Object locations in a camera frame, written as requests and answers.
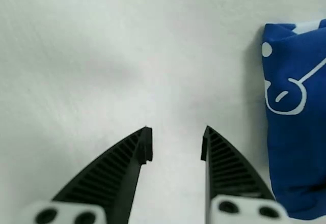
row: screw hole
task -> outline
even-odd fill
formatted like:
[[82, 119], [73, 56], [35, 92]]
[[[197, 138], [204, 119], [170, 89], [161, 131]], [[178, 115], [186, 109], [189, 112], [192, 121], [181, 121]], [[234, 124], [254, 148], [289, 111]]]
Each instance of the screw hole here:
[[279, 213], [271, 207], [261, 207], [259, 209], [259, 213], [263, 216], [267, 216], [267, 217], [273, 218], [273, 219], [280, 217]]
[[48, 224], [56, 218], [57, 213], [58, 213], [57, 210], [54, 208], [48, 208], [48, 209], [42, 210], [36, 216], [35, 221], [37, 224]]
[[77, 216], [75, 224], [93, 224], [95, 222], [95, 215], [92, 212], [84, 212]]
[[219, 210], [232, 214], [239, 213], [239, 208], [230, 201], [221, 202], [219, 205]]

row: blue fabric bag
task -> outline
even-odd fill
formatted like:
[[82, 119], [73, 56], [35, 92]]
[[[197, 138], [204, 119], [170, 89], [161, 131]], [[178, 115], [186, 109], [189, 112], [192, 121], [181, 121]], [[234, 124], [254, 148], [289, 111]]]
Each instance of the blue fabric bag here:
[[326, 20], [267, 24], [262, 40], [270, 178], [290, 217], [326, 214]]

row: white table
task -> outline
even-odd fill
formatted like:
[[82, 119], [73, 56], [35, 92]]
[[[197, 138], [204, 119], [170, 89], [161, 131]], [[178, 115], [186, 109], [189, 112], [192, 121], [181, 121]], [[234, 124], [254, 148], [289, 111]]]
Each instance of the white table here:
[[0, 222], [145, 125], [130, 224], [204, 223], [207, 124], [269, 184], [261, 27], [324, 17], [325, 0], [0, 0]]

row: white printed design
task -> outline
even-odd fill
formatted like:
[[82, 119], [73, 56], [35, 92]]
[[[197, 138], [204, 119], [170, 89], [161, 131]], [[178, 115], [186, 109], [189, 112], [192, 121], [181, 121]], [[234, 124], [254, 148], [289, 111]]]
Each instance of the white printed design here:
[[[304, 75], [300, 80], [296, 80], [293, 78], [288, 78], [288, 81], [291, 83], [296, 84], [301, 92], [301, 101], [298, 104], [298, 106], [296, 108], [294, 108], [293, 110], [290, 111], [278, 111], [273, 109], [270, 104], [269, 104], [269, 99], [268, 99], [268, 89], [271, 86], [271, 82], [269, 80], [265, 80], [265, 100], [266, 100], [266, 105], [267, 108], [278, 114], [278, 115], [285, 115], [285, 116], [292, 116], [292, 115], [298, 115], [300, 114], [306, 105], [307, 102], [307, 89], [304, 86], [304, 82], [309, 79], [311, 76], [313, 76], [318, 70], [320, 70], [324, 65], [326, 64], [326, 58], [321, 61], [318, 65], [316, 65], [311, 71], [309, 71], [306, 75]], [[275, 102], [280, 102], [289, 92], [288, 91], [283, 91], [281, 92], [275, 99]]]

